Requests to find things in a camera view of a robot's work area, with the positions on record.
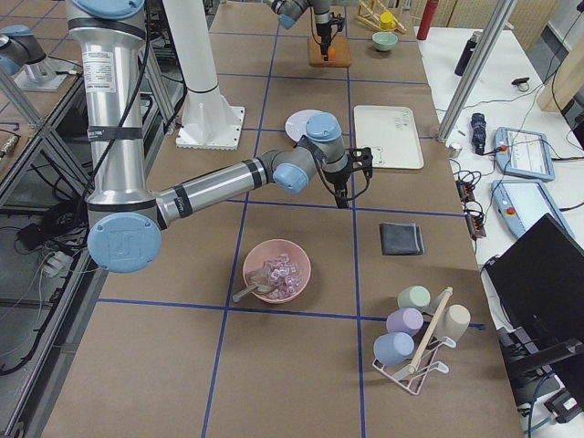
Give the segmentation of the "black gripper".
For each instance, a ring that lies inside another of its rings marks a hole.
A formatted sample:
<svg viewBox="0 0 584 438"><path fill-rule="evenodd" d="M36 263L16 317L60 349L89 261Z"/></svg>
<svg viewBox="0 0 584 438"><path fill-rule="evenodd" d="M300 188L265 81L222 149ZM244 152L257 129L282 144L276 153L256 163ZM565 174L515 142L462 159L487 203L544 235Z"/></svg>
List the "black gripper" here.
<svg viewBox="0 0 584 438"><path fill-rule="evenodd" d="M333 12L315 14L317 36L315 41L321 46L330 46L337 32L343 30L343 16Z"/></svg>
<svg viewBox="0 0 584 438"><path fill-rule="evenodd" d="M324 177L328 183L333 184L336 206L339 209L348 209L347 199L348 181L354 172L362 172L365 178L365 186L358 194L365 193L370 186L373 176L373 155L370 147L349 148L339 160L324 165Z"/></svg>

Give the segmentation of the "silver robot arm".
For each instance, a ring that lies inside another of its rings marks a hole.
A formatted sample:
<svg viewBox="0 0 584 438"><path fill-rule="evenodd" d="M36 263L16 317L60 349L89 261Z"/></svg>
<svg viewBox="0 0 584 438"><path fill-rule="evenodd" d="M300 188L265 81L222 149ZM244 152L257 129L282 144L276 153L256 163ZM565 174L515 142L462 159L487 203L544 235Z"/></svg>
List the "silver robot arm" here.
<svg viewBox="0 0 584 438"><path fill-rule="evenodd" d="M336 34L345 26L345 18L335 15L331 2L327 0L267 0L265 4L277 15L278 22L285 29L292 28L307 11L311 11L318 43L324 48L332 45Z"/></svg>
<svg viewBox="0 0 584 438"><path fill-rule="evenodd" d="M203 1L162 1L186 90L179 147L233 150L245 108L222 95ZM333 26L330 1L266 1L278 22L292 27L308 10L316 21L318 49L328 60ZM147 1L66 1L68 32L82 51L93 174L81 194L89 219L93 261L114 273L142 270L158 256L161 230L207 207L269 183L298 194L315 175L339 209L366 192L372 178L370 148L345 149L338 120L318 112L293 149L272 150L176 184L159 193L145 182L140 104L135 102L148 65ZM364 188L353 196L348 180L362 171Z"/></svg>

